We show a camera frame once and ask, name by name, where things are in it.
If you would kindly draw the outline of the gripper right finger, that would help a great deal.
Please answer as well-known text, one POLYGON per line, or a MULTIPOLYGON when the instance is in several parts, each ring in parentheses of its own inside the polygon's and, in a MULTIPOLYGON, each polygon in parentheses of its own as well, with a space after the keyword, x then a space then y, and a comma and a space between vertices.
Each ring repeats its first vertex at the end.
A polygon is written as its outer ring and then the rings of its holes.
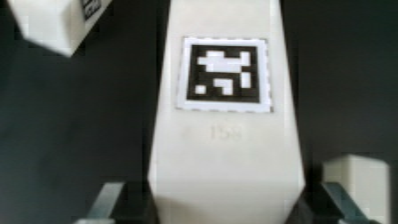
POLYGON ((337 182, 320 182, 298 202, 300 224, 382 224, 371 219, 337 182))

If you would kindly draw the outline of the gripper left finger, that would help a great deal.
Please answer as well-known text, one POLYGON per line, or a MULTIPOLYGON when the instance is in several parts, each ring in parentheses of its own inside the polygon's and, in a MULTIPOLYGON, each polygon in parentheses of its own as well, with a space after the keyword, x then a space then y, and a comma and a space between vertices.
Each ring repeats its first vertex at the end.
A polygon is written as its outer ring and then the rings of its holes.
POLYGON ((142 184, 103 184, 87 215, 73 224, 146 224, 146 199, 142 184))

